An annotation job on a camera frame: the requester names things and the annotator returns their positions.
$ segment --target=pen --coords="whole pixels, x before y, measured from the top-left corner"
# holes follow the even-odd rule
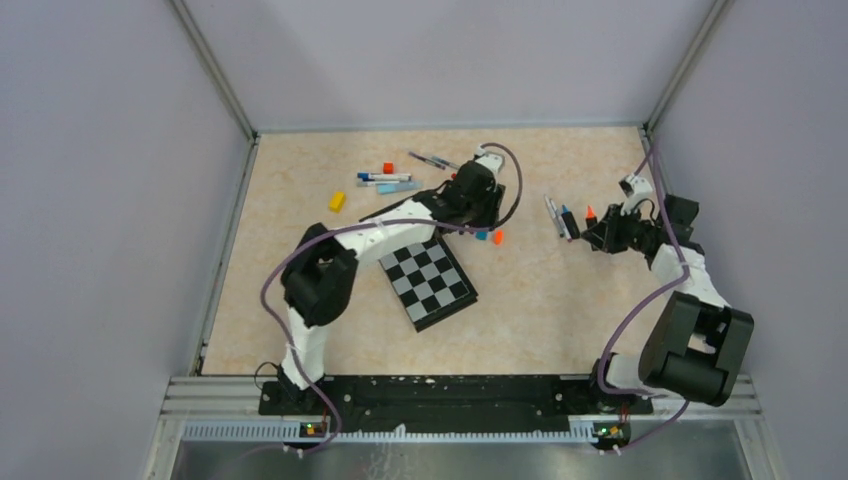
[[[554,203],[554,201],[551,200],[550,198],[548,198],[548,202],[550,202],[550,204],[551,204],[551,210],[554,211],[554,216],[556,217],[557,226],[559,226],[559,230],[563,233],[563,236],[566,239],[568,239],[568,241],[570,242],[571,241],[571,233],[568,231],[567,228],[565,228],[565,222],[563,221],[562,217],[560,217],[559,214],[556,213],[557,212],[556,203]]]
[[[391,185],[393,183],[400,183],[400,180],[362,180],[359,179],[356,181],[357,187],[375,187],[377,185]]]
[[[410,156],[410,157],[412,157],[412,158],[414,158],[414,159],[416,159],[416,160],[421,160],[422,162],[426,163],[427,165],[432,165],[432,166],[434,166],[434,167],[436,167],[436,168],[439,168],[439,169],[442,169],[442,170],[444,170],[444,169],[445,169],[445,166],[444,166],[444,165],[442,165],[442,164],[441,164],[441,163],[439,163],[439,162],[434,162],[433,160],[430,160],[430,159],[429,159],[429,158],[427,158],[427,157],[422,157],[421,155],[418,155],[418,154],[417,154],[417,153],[415,153],[415,152],[408,152],[408,153],[409,153],[409,156]]]
[[[377,193],[385,195],[387,193],[406,192],[408,190],[417,190],[421,188],[421,182],[400,182],[387,185],[377,185]]]
[[[432,157],[430,157],[430,160],[432,160],[436,163],[441,163],[442,165],[444,165],[446,167],[450,167],[454,170],[459,170],[459,165],[457,165],[453,162],[449,162],[449,161],[445,160],[444,158],[440,158],[440,157],[433,155]]]
[[[545,207],[548,209],[548,214],[551,216],[551,220],[554,222],[554,227],[557,229],[557,233],[560,238],[565,236],[565,230],[562,229],[559,225],[559,221],[557,220],[556,209],[554,208],[554,203],[545,195]]]
[[[398,182],[408,182],[412,179],[412,175],[409,173],[365,173],[359,172],[356,174],[356,178],[360,180],[394,180]]]

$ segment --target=black bracket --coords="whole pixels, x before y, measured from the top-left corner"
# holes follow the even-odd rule
[[[339,409],[345,432],[510,433],[568,431],[569,415],[604,414],[588,375],[327,375],[317,385]],[[320,401],[296,401],[280,382],[262,386],[260,415],[323,415]],[[311,390],[304,395],[313,395]],[[650,414],[634,399],[633,414]]]
[[[687,400],[721,406],[736,383],[753,330],[754,319],[745,312],[674,292],[642,350],[639,378]],[[693,334],[704,336],[714,351],[689,348]]]
[[[323,223],[312,225],[298,247],[327,231]],[[283,270],[280,282],[286,290],[286,303],[303,317],[307,328],[329,324],[350,302],[358,265],[356,252],[345,249],[335,238],[318,243]]]

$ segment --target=checkered square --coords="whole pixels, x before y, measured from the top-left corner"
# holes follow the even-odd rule
[[[380,264],[419,332],[477,301],[477,291],[441,237],[386,255]]]

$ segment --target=marker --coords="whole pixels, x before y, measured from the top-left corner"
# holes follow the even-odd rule
[[[398,182],[408,182],[412,179],[410,173],[365,173],[359,172],[356,178],[360,180],[395,180]]]
[[[598,224],[598,217],[595,216],[594,210],[592,210],[592,206],[589,205],[589,211],[586,212],[586,230],[594,227]],[[592,251],[597,251],[598,248],[592,245]]]
[[[565,231],[562,229],[562,227],[560,227],[559,221],[557,220],[558,217],[556,214],[556,208],[554,208],[554,202],[552,202],[547,195],[545,195],[545,208],[548,209],[548,214],[551,216],[551,220],[554,222],[554,227],[556,227],[557,233],[559,234],[560,238],[564,237]]]
[[[444,165],[446,167],[450,167],[454,170],[459,170],[459,165],[457,165],[453,162],[449,162],[449,161],[445,160],[444,158],[439,158],[439,157],[433,155],[432,157],[430,157],[430,160],[432,160],[436,163],[441,163],[442,165]]]
[[[558,214],[556,214],[556,211],[557,211],[556,204],[551,199],[548,199],[548,201],[551,202],[551,208],[554,210],[554,214],[557,218],[557,224],[559,225],[559,229],[565,234],[566,240],[568,240],[570,242],[571,241],[571,234],[568,232],[568,229],[565,228],[565,222],[562,220],[562,217],[560,217]]]
[[[406,192],[421,188],[421,182],[399,182],[395,184],[377,185],[377,193],[385,195],[387,193]]]
[[[571,238],[580,238],[580,229],[577,227],[577,222],[574,220],[574,215],[568,211],[565,205],[562,206],[562,221],[565,222],[565,229]]]
[[[377,185],[391,185],[400,183],[400,180],[357,180],[357,187],[376,187]]]
[[[429,158],[427,158],[427,157],[422,157],[421,155],[418,155],[418,154],[417,154],[417,153],[415,153],[415,152],[407,152],[407,153],[409,153],[409,156],[410,156],[410,157],[412,157],[412,158],[414,158],[414,159],[416,159],[416,160],[421,160],[422,162],[426,163],[427,165],[432,165],[432,166],[434,166],[434,167],[436,167],[436,168],[439,168],[439,169],[441,169],[441,170],[444,170],[444,169],[445,169],[445,165],[442,165],[442,164],[441,164],[441,163],[439,163],[439,162],[434,162],[433,160],[430,160],[430,159],[429,159]]]

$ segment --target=blue marker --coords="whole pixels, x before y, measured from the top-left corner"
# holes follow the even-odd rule
[[[577,227],[577,222],[574,220],[574,215],[565,208],[565,205],[562,206],[562,222],[565,224],[565,229],[568,231],[568,236],[573,239],[580,238],[580,228]]]
[[[377,185],[377,193],[385,195],[387,193],[406,192],[408,190],[416,190],[421,188],[421,182],[400,182],[390,183],[386,185]]]
[[[357,180],[357,187],[376,187],[377,185],[390,185],[400,183],[400,180]]]

